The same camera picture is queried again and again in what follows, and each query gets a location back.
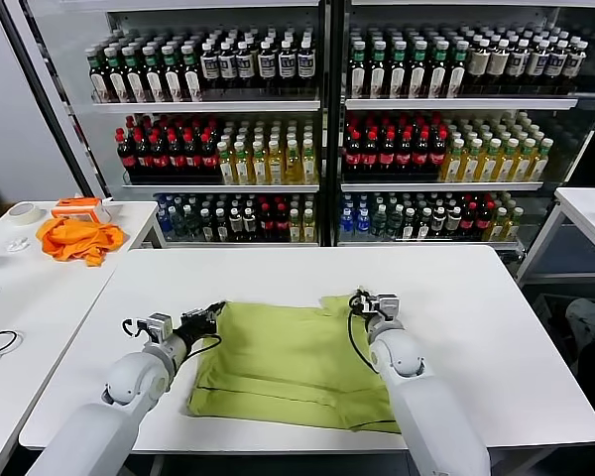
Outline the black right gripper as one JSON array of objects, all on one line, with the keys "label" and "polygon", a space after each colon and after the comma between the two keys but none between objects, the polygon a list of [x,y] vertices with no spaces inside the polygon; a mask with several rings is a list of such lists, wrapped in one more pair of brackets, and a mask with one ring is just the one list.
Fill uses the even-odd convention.
[{"label": "black right gripper", "polygon": [[358,292],[349,300],[349,308],[354,315],[373,315],[377,312],[377,298],[365,292]]}]

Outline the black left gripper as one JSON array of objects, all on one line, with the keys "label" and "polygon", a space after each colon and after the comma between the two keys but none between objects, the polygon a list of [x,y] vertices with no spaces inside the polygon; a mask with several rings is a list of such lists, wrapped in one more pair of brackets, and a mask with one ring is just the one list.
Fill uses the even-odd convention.
[{"label": "black left gripper", "polygon": [[192,347],[197,340],[213,335],[217,330],[217,318],[225,305],[226,301],[221,300],[205,308],[184,312],[180,318],[180,326],[176,329],[176,336],[186,347]]}]

